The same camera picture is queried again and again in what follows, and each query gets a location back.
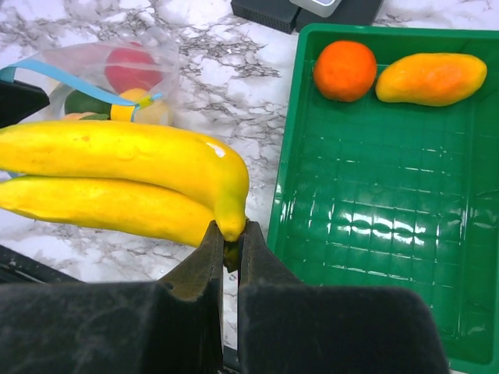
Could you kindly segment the yellow banana bunch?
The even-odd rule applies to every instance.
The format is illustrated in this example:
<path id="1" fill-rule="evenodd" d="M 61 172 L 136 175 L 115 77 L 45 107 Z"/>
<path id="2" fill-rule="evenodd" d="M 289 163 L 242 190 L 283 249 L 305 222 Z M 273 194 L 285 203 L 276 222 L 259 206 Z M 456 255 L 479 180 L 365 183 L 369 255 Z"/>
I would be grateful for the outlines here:
<path id="1" fill-rule="evenodd" d="M 198 132 L 123 121 L 31 122 L 1 131 L 5 210 L 198 246 L 214 221 L 224 264 L 239 265 L 249 174 L 231 147 Z"/>

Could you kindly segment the green plastic tray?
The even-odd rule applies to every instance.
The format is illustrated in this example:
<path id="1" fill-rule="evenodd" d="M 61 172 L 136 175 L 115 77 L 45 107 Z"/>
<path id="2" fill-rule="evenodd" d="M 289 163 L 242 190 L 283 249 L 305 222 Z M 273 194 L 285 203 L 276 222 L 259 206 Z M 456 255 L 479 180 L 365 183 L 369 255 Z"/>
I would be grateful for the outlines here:
<path id="1" fill-rule="evenodd" d="M 313 82 L 330 43 L 379 70 L 420 52 L 474 55 L 482 87 L 447 107 L 353 103 Z M 452 369 L 498 370 L 498 33 L 314 23 L 299 33 L 267 243 L 302 281 L 394 285 L 430 307 Z"/>

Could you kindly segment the yellow lemon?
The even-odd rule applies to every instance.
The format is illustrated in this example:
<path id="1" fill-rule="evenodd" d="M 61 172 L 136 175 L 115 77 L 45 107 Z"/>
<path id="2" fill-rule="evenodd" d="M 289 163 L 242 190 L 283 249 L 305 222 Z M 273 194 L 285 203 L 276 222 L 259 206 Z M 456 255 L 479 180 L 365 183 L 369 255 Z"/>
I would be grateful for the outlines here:
<path id="1" fill-rule="evenodd" d="M 133 102 L 133 105 L 113 104 L 110 110 L 112 121 L 171 125 L 172 111 L 161 93 L 152 94 L 133 88 L 121 93 L 120 97 Z"/>

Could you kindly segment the red apple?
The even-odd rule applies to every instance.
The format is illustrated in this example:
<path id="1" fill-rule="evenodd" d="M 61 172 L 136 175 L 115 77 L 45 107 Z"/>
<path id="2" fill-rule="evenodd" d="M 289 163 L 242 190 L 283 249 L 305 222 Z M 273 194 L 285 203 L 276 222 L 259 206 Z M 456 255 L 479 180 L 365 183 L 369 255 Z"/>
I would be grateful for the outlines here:
<path id="1" fill-rule="evenodd" d="M 140 43 L 133 41 L 129 45 L 129 48 L 114 48 L 104 67 L 106 80 L 118 94 L 133 88 L 150 90 L 164 78 L 158 64 Z"/>

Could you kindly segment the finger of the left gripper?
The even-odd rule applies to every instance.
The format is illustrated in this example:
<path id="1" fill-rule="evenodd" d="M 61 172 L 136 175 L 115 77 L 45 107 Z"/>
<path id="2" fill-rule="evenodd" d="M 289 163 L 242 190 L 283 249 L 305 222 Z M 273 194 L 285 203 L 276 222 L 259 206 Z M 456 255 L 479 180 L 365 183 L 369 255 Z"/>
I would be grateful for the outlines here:
<path id="1" fill-rule="evenodd" d="M 48 95 L 38 86 L 1 81 L 0 127 L 15 125 L 49 104 Z"/>

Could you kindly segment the clear zip top bag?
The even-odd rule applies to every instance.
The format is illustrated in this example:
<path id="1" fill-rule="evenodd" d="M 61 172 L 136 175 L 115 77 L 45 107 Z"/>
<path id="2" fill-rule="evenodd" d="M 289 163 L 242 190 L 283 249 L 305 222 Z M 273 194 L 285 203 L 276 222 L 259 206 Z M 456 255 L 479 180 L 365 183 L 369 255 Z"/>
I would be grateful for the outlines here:
<path id="1" fill-rule="evenodd" d="M 1 126 L 100 119 L 171 125 L 179 46 L 166 33 L 39 51 L 1 69 Z"/>

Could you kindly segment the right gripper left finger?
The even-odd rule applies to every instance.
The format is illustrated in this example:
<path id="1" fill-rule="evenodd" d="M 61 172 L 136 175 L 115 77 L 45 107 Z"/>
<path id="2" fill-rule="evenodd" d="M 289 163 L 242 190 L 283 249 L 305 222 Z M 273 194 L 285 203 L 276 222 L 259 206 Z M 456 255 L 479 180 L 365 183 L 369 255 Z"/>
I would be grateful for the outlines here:
<path id="1" fill-rule="evenodd" d="M 2 248 L 2 372 L 220 371 L 223 252 L 210 224 L 159 280 L 84 283 Z"/>

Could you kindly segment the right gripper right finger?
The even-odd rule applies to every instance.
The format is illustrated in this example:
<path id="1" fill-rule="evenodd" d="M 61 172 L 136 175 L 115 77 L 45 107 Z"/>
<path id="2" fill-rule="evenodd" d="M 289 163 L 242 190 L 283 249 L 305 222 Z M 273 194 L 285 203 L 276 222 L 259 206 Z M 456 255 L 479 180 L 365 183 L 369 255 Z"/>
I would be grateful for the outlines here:
<path id="1" fill-rule="evenodd" d="M 311 286 L 250 221 L 239 240 L 243 373 L 446 373 L 430 310 L 400 287 Z"/>

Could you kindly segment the yellow peach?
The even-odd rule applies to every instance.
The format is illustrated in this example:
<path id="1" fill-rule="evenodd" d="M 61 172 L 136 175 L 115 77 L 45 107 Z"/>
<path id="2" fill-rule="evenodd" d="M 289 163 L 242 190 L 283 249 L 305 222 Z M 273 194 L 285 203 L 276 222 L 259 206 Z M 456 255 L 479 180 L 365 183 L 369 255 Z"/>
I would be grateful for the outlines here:
<path id="1" fill-rule="evenodd" d="M 98 114 L 94 112 L 70 113 L 61 118 L 62 121 L 79 121 L 79 120 L 109 120 L 108 114 Z"/>

